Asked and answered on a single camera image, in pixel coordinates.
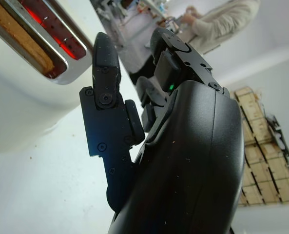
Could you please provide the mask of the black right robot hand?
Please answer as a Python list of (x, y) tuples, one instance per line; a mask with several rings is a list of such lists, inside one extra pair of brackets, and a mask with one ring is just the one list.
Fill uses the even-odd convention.
[(119, 91), (118, 55), (105, 33), (94, 44), (93, 85), (80, 103), (90, 156), (103, 159), (111, 234), (226, 234), (244, 170), (240, 108), (203, 57), (155, 29), (158, 85), (140, 77), (143, 107)]

